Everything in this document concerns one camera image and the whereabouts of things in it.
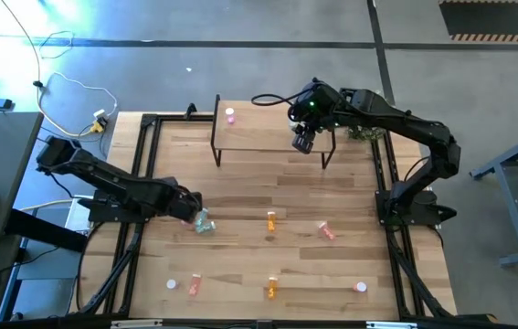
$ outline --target concrete floor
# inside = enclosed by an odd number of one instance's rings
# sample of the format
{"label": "concrete floor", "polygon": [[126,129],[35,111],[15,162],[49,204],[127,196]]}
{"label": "concrete floor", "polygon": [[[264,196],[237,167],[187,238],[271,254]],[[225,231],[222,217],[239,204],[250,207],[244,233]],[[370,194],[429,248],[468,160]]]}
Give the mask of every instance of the concrete floor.
{"label": "concrete floor", "polygon": [[[7,3],[37,37],[68,29],[77,37],[111,40],[374,41],[365,0]],[[437,0],[375,4],[385,42],[450,43]],[[0,35],[21,35],[1,4],[0,21]],[[473,182],[466,175],[518,142],[518,51],[390,50],[386,57],[397,106],[446,123],[462,148],[460,174],[434,185],[440,203],[459,211],[443,225],[458,310],[494,313],[504,323],[518,324],[518,266],[498,266],[499,257],[518,251],[509,215],[493,177]],[[291,94],[313,76],[337,88],[382,88],[373,49],[85,47],[42,60],[43,81],[53,70],[108,88],[118,98],[120,111],[179,111],[189,102],[209,110],[216,93],[240,100],[261,92]],[[16,111],[36,110],[31,85],[36,75],[31,48],[18,38],[0,38],[0,97],[14,100]],[[83,90],[58,77],[49,89],[45,109],[72,131],[88,124],[96,110],[109,111],[112,106],[104,93]],[[47,122],[44,126],[53,128]],[[106,149],[109,140],[110,132],[104,139]],[[85,146],[99,153],[97,143]],[[41,147],[37,143],[35,153]],[[34,169],[30,162],[16,207],[65,198]],[[74,194],[92,190],[74,177],[60,182]],[[45,290],[54,292],[54,301],[68,298],[64,286],[69,284],[27,284],[16,311],[32,316],[62,313],[29,310],[32,303],[25,298]],[[54,302],[54,308],[62,304]]]}

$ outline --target white bottle cap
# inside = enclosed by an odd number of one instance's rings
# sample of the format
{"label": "white bottle cap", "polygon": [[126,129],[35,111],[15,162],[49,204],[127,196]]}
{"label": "white bottle cap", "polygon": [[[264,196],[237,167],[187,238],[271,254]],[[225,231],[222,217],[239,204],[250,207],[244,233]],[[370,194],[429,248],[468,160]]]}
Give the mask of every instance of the white bottle cap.
{"label": "white bottle cap", "polygon": [[364,282],[358,282],[355,286],[355,290],[358,292],[365,292],[366,291],[366,283]]}
{"label": "white bottle cap", "polygon": [[177,287],[177,281],[174,279],[167,280],[167,289],[175,289]]}

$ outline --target wooden table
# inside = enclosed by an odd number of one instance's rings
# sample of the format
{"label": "wooden table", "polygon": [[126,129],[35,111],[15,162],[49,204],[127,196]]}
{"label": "wooden table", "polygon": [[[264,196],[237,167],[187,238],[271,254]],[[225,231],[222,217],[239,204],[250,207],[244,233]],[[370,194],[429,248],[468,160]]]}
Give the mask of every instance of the wooden table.
{"label": "wooden table", "polygon": [[[226,109],[234,110],[235,122],[229,124]],[[222,101],[217,97],[214,147],[218,150],[217,166],[223,150],[297,152],[291,145],[295,133],[289,126],[289,104],[257,106],[250,101]],[[335,133],[318,133],[312,152],[322,155],[325,168],[335,150]]]}
{"label": "wooden table", "polygon": [[[141,116],[121,112],[112,137],[109,162],[127,171]],[[385,232],[376,222],[369,143],[347,140],[338,131],[336,156],[327,170],[321,169],[318,154],[298,152],[225,153],[224,163],[216,167],[209,122],[166,122],[161,132],[153,176],[174,175],[181,185],[202,192],[217,230],[197,235],[173,218],[147,224],[131,317],[397,319]],[[419,147],[397,135],[393,142],[403,175],[420,157]],[[278,217],[272,234],[267,231],[268,211]],[[323,220],[336,240],[318,234]],[[118,229],[115,223],[103,225],[88,247],[81,274],[83,302],[110,272]],[[411,227],[411,236],[420,277],[455,313],[438,237],[424,227]],[[203,279],[199,294],[190,297],[194,273]],[[273,301],[266,296],[269,276],[279,278]],[[168,279],[181,286],[166,289]],[[359,281],[368,285],[367,292],[352,290]],[[117,305],[124,278],[120,287]],[[413,309],[408,282],[404,287]]]}

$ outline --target gray metal frame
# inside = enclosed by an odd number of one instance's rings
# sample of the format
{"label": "gray metal frame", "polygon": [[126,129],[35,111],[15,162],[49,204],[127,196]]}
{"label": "gray metal frame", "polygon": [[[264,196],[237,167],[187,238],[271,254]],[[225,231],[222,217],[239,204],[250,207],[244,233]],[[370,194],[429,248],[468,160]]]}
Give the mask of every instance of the gray metal frame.
{"label": "gray metal frame", "polygon": [[[480,180],[483,176],[489,173],[495,173],[496,178],[498,179],[498,183],[500,184],[502,194],[504,196],[504,201],[506,202],[506,206],[508,207],[508,211],[511,216],[511,221],[514,226],[514,230],[516,231],[516,236],[518,238],[518,207],[516,206],[517,200],[513,196],[511,188],[509,186],[508,180],[506,179],[506,174],[504,173],[504,165],[507,165],[512,162],[516,162],[518,160],[518,144],[504,152],[503,154],[495,157],[489,163],[484,166],[474,169],[470,171],[470,176],[474,180]],[[518,253],[508,255],[506,257],[502,257],[499,259],[499,263],[501,266],[512,265],[518,263]]]}

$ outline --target gray floor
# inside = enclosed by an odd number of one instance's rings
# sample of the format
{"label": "gray floor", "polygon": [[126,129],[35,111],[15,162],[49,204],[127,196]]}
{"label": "gray floor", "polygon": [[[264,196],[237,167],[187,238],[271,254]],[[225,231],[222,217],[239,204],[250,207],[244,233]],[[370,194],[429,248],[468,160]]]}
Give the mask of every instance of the gray floor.
{"label": "gray floor", "polygon": [[[450,42],[437,0],[375,2],[385,42]],[[373,41],[365,0],[8,3],[33,36],[70,29],[77,37],[115,40]],[[1,4],[0,17],[0,35],[21,34]],[[473,182],[467,175],[518,142],[518,51],[391,50],[386,56],[396,104],[446,123],[462,148],[460,174],[434,185],[440,203],[459,211],[443,225],[458,310],[494,313],[502,322],[518,324],[518,266],[498,266],[499,257],[518,251],[518,241],[493,177]],[[209,110],[216,93],[240,100],[261,92],[290,94],[313,76],[338,88],[381,89],[372,49],[73,48],[61,58],[43,60],[42,70],[43,81],[59,70],[108,88],[121,111],[184,110],[189,102]],[[31,48],[0,38],[0,97],[13,99],[17,111],[35,111],[31,81],[36,75]],[[73,131],[96,110],[111,109],[105,94],[58,77],[49,89],[45,109]],[[96,143],[85,145],[99,153]],[[37,143],[35,153],[41,147]],[[34,169],[32,161],[16,207],[65,198]],[[60,181],[74,194],[91,191],[74,177]],[[16,310],[30,317],[60,314],[66,302],[38,310],[26,296],[50,290],[62,300],[69,297],[66,287],[62,281],[29,283]]]}

